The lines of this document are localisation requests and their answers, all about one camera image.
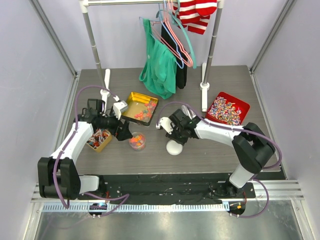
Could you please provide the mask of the silver metal scoop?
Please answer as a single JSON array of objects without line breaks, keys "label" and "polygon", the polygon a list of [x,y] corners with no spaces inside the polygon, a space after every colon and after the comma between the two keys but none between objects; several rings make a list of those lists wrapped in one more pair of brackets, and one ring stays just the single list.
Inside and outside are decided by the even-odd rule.
[{"label": "silver metal scoop", "polygon": [[192,109],[190,109],[189,107],[187,107],[186,105],[182,105],[182,106],[181,106],[181,110],[182,110],[182,112],[183,112],[186,116],[188,116],[191,120],[192,120],[194,117],[197,116],[197,115],[195,114],[195,112],[194,112]]}]

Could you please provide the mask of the clear plastic jar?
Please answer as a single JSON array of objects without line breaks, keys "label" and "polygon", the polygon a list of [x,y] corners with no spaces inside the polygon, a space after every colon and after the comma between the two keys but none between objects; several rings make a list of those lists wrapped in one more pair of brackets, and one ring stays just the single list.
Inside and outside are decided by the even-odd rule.
[{"label": "clear plastic jar", "polygon": [[146,147],[146,137],[141,132],[133,132],[128,142],[135,151],[142,151]]}]

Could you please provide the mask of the white jar lid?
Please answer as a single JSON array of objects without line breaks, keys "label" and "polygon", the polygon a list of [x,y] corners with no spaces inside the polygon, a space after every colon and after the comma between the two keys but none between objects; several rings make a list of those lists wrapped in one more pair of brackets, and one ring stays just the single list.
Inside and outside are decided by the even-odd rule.
[{"label": "white jar lid", "polygon": [[182,153],[183,145],[174,140],[169,140],[166,144],[166,150],[170,155],[177,156]]}]

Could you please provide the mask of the gold tin star candies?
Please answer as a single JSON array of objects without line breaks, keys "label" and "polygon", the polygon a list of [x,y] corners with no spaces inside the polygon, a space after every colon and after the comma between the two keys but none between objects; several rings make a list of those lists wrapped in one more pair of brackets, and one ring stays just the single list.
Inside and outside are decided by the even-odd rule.
[{"label": "gold tin star candies", "polygon": [[150,126],[159,104],[158,98],[133,91],[129,94],[126,103],[128,109],[121,114],[123,120],[145,127]]}]

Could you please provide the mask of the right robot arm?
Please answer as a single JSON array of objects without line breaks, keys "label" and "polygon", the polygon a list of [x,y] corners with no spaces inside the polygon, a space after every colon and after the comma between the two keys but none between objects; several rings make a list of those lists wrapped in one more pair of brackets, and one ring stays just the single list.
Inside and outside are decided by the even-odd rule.
[{"label": "right robot arm", "polygon": [[211,140],[234,149],[239,165],[215,193],[221,197],[236,198],[244,186],[265,167],[275,154],[275,144],[254,123],[231,126],[210,121],[201,116],[190,118],[181,109],[169,117],[161,117],[158,129],[166,131],[166,137],[184,146],[188,139]]}]

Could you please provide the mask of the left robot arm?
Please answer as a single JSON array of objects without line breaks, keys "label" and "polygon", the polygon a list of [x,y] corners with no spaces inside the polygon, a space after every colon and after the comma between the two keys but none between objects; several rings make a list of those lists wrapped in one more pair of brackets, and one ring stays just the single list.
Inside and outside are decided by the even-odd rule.
[{"label": "left robot arm", "polygon": [[75,200],[89,192],[100,200],[107,192],[102,176],[79,175],[77,159],[89,140],[98,129],[109,131],[118,141],[132,138],[129,122],[121,121],[121,115],[128,104],[119,100],[104,114],[105,101],[89,99],[87,106],[76,116],[71,131],[60,147],[49,157],[42,157],[37,163],[39,194],[42,198]]}]

